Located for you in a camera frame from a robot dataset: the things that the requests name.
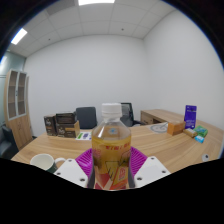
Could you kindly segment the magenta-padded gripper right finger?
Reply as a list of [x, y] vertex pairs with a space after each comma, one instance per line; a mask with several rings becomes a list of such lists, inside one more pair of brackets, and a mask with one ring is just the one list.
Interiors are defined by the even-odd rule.
[[170, 175], [168, 169], [155, 157], [147, 157], [132, 147], [129, 159], [128, 183], [130, 188], [140, 188]]

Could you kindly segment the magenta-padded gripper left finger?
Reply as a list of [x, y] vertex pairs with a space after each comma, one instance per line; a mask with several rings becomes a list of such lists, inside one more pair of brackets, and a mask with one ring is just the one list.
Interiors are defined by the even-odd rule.
[[93, 188], [95, 172], [92, 150], [86, 150], [76, 159], [65, 160], [54, 174], [81, 187]]

